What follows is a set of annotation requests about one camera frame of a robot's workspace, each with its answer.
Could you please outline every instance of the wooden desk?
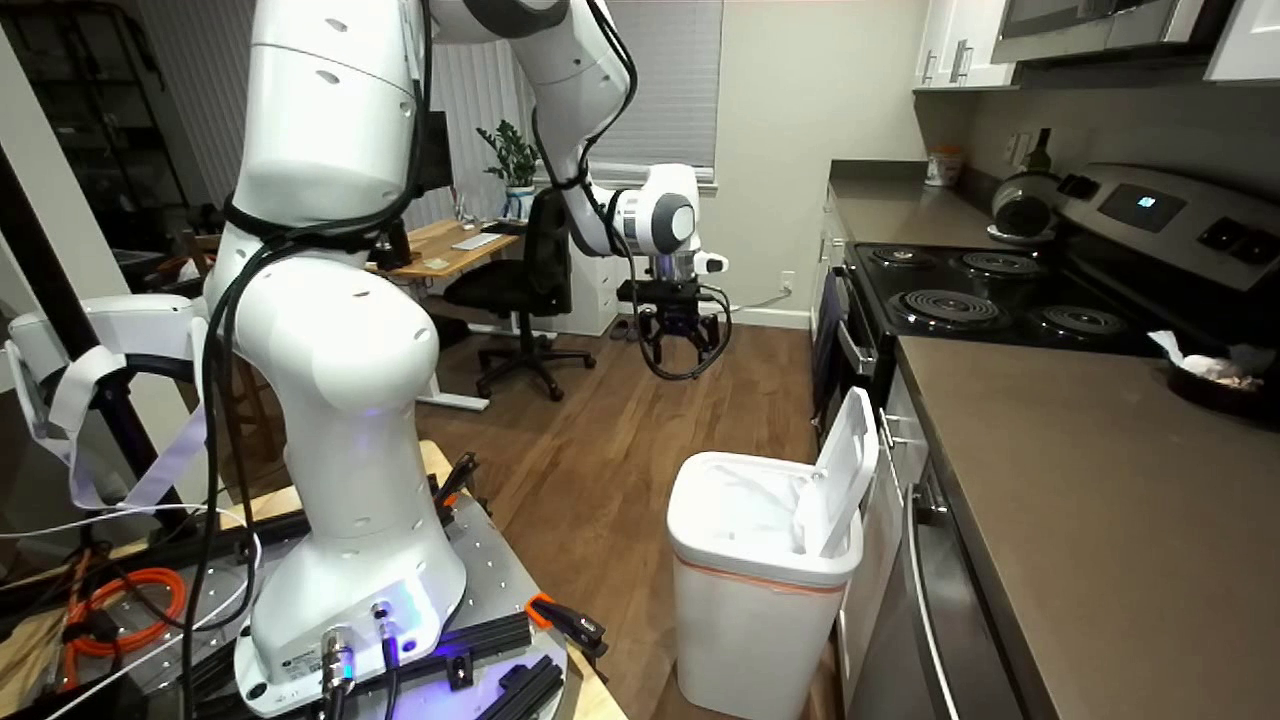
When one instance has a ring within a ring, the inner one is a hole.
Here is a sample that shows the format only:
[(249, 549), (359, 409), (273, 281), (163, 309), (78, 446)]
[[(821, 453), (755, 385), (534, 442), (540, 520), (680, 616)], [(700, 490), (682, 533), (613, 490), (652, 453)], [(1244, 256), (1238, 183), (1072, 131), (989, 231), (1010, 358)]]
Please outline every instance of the wooden desk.
[[(477, 238), (493, 238), (493, 239), (480, 250), (457, 250)], [(434, 219), (409, 231), (413, 264), (392, 267), (392, 275), (413, 283), (444, 283), (488, 264), (497, 253), (510, 250), (514, 239), (518, 238), (510, 231), (480, 231), (477, 225), (463, 225), (463, 219)]]

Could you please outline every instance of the window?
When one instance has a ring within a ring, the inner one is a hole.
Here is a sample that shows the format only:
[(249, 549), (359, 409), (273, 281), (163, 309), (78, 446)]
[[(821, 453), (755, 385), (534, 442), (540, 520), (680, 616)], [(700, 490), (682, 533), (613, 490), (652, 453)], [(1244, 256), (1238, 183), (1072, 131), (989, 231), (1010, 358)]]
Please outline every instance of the window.
[(721, 5), (607, 0), (640, 66), (640, 92), (591, 153), (598, 176), (644, 176), (648, 164), (717, 170)]

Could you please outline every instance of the countertop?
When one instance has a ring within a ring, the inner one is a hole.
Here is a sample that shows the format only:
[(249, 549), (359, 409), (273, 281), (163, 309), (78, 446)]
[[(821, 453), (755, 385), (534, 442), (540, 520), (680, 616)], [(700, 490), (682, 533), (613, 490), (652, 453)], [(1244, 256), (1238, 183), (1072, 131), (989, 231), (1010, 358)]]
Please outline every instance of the countertop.
[(989, 216), (965, 195), (924, 183), (924, 164), (835, 159), (829, 192), (856, 246), (997, 250)]
[(1031, 697), (1064, 720), (1277, 716), (1280, 433), (1137, 358), (903, 342), (903, 367)]

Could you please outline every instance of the trash can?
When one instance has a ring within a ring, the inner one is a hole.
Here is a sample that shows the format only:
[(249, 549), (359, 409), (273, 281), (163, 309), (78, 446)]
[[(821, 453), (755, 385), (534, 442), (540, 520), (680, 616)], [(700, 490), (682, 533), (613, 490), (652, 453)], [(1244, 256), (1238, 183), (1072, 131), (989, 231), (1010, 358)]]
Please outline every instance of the trash can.
[(675, 675), (710, 713), (801, 716), (831, 620), (864, 555), (858, 498), (877, 471), (877, 420), (858, 390), (817, 464), (695, 453), (680, 464)]

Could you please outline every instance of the wooden floor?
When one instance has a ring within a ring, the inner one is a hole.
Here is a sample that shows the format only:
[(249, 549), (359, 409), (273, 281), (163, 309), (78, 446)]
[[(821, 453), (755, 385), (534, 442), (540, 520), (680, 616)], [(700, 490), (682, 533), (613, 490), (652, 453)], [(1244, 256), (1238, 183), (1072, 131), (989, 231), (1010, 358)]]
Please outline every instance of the wooden floor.
[[(444, 354), (444, 390), (470, 392), (477, 345)], [(497, 385), (480, 418), (425, 409), (421, 435), (452, 462), (477, 453), (477, 491), (555, 602), (607, 628), (604, 672), (633, 720), (700, 720), (682, 705), (670, 651), (670, 553), (663, 510), (680, 462), (700, 449), (812, 462), (807, 337), (739, 330), (700, 381), (654, 381), (629, 342), (572, 342), (596, 367), (561, 367), (565, 405), (531, 376)], [(831, 713), (824, 665), (807, 716)]]

